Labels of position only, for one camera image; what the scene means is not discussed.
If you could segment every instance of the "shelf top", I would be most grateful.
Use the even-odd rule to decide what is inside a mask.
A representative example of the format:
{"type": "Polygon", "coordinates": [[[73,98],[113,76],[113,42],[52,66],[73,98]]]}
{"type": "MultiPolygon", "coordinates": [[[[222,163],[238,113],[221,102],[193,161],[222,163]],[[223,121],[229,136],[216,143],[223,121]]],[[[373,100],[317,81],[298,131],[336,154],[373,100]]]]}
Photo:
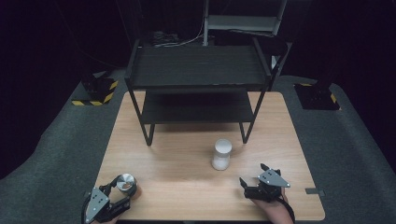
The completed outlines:
{"type": "Polygon", "coordinates": [[[265,73],[252,46],[144,47],[137,51],[131,87],[260,87],[265,73]]]}

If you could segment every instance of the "lower shelf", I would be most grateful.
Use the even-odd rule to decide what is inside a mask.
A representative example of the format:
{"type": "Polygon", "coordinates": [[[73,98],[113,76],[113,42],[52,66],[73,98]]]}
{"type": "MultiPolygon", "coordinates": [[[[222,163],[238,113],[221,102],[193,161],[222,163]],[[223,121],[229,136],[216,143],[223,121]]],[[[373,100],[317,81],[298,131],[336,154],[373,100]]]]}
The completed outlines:
{"type": "Polygon", "coordinates": [[[145,124],[251,122],[253,112],[245,89],[146,91],[145,124]]]}

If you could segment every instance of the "chair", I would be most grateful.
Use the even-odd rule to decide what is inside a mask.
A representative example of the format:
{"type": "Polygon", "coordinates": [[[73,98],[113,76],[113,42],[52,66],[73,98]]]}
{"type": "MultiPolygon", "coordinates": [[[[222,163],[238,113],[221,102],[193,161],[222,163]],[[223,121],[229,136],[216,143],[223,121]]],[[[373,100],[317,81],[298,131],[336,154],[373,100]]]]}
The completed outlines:
{"type": "Polygon", "coordinates": [[[228,30],[229,32],[232,33],[237,33],[241,35],[250,35],[254,36],[258,39],[260,43],[260,47],[262,49],[262,53],[266,56],[270,56],[267,58],[267,62],[271,64],[272,57],[274,56],[275,58],[275,65],[274,66],[269,66],[271,67],[271,80],[268,85],[268,91],[271,91],[274,85],[274,81],[277,75],[277,72],[279,71],[279,66],[285,59],[286,54],[288,53],[289,47],[286,41],[284,41],[282,38],[280,38],[277,35],[272,35],[268,33],[262,33],[262,32],[254,32],[254,31],[245,31],[245,30],[228,30]]]}

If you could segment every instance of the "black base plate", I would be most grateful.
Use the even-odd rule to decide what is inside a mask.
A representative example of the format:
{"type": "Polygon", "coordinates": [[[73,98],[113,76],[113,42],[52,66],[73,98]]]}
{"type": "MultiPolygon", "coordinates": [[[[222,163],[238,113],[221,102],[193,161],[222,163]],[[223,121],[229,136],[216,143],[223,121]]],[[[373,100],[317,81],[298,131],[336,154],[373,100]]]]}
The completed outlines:
{"type": "Polygon", "coordinates": [[[331,91],[323,91],[317,94],[311,84],[294,84],[298,98],[303,109],[310,110],[339,110],[340,105],[335,100],[331,91]]]}

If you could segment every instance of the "white bottle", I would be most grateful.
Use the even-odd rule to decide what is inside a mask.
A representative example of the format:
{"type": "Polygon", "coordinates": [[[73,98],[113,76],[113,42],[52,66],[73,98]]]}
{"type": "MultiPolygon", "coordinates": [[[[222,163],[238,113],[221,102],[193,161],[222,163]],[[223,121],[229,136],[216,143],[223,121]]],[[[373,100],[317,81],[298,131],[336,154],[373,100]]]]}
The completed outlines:
{"type": "Polygon", "coordinates": [[[219,139],[215,144],[215,155],[212,166],[216,170],[225,170],[230,165],[230,154],[233,146],[227,139],[219,139]]]}

